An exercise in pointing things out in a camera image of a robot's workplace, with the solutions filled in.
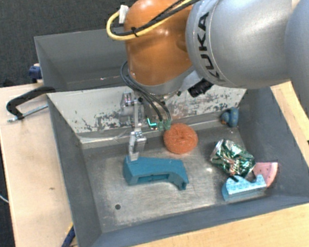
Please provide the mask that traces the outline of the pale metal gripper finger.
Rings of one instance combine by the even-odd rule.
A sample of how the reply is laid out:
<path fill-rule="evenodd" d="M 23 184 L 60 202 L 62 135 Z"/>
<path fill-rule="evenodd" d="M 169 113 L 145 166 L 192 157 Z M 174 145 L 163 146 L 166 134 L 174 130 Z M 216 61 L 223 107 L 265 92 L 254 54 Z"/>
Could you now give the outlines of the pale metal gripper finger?
<path fill-rule="evenodd" d="M 144 136 L 142 131 L 132 132 L 131 134 L 132 134 L 132 136 L 134 138 L 133 145 L 134 145 L 135 155 L 139 156 L 139 154 L 141 152 L 143 152 L 143 150 L 145 148 L 147 138 L 146 138 L 146 136 Z"/>
<path fill-rule="evenodd" d="M 129 144 L 128 144 L 128 155 L 130 161 L 136 161 L 140 153 L 140 137 L 139 133 L 134 131 L 130 134 Z"/>

